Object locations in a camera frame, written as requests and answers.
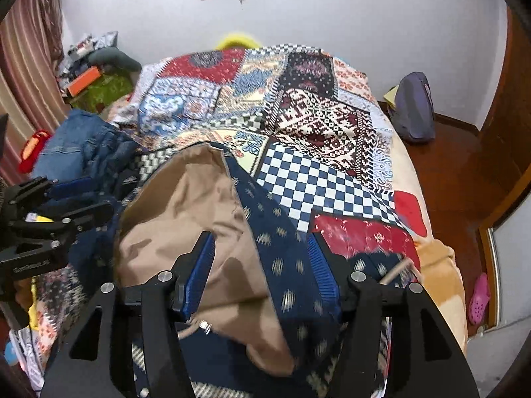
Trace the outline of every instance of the blue jeans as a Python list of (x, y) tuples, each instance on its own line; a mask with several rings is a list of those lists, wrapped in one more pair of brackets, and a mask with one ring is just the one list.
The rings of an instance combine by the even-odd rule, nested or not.
[(31, 176), (59, 182), (90, 176), (95, 190), (109, 193), (138, 146), (99, 116), (73, 109), (39, 154)]

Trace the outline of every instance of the red patterned fabric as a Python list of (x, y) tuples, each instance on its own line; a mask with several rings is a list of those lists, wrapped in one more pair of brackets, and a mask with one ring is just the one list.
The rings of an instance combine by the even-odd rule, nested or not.
[(422, 212), (415, 195), (405, 191), (395, 191), (395, 211), (400, 220), (417, 235), (426, 237), (428, 230), (422, 219)]
[(217, 84), (231, 82), (242, 64), (244, 49), (198, 52), (173, 58), (159, 77), (185, 76)]
[(330, 250), (347, 259), (357, 253), (383, 251), (409, 257), (420, 271), (415, 243), (406, 231), (379, 221), (313, 213), (310, 231), (320, 231)]

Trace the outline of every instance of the wooden floor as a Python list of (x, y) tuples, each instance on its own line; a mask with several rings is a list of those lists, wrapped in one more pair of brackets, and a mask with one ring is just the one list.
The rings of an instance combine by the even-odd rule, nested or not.
[[(506, 195), (493, 176), (474, 134), (436, 123), (436, 139), (427, 145), (408, 145), (426, 200), (433, 234), (456, 252), (467, 300), (485, 270), (476, 231)], [(476, 328), (469, 325), (468, 332)]]

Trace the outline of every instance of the pink shoe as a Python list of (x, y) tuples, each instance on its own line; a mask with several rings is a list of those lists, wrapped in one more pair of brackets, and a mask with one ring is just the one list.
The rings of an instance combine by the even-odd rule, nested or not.
[(490, 299), (491, 292), (489, 289), (487, 274), (482, 273), (474, 285), (474, 294), (472, 295), (470, 305), (468, 306), (468, 320), (470, 320), (470, 323), (475, 326), (481, 324), (483, 316), (485, 315), (487, 303)]

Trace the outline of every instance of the beige fabric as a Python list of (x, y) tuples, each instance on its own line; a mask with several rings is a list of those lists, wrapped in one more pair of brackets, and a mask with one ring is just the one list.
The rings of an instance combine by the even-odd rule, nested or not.
[(417, 252), (424, 287), (465, 351), (468, 337), (465, 289), (453, 249), (434, 239), (419, 244)]
[(117, 253), (121, 284), (141, 284), (171, 269), (202, 231), (216, 236), (216, 256), (196, 317), (247, 344), (263, 370), (291, 374), (293, 358), (221, 150), (203, 144), (177, 153), (128, 205)]

